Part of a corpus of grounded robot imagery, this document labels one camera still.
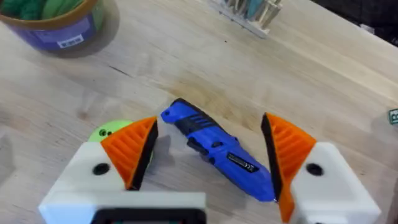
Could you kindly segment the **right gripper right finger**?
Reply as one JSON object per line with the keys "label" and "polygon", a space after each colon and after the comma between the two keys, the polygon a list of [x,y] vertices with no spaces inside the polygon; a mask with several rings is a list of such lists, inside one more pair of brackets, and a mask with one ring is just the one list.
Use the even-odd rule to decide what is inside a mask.
{"label": "right gripper right finger", "polygon": [[264,113],[261,130],[283,223],[375,223],[381,209],[338,148]]}

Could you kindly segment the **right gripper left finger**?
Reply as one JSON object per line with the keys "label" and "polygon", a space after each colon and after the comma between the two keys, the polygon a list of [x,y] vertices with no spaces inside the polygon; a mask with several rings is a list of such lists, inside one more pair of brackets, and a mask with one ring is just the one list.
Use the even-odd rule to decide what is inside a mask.
{"label": "right gripper left finger", "polygon": [[157,137],[155,116],[101,125],[77,149],[52,190],[139,190]]}

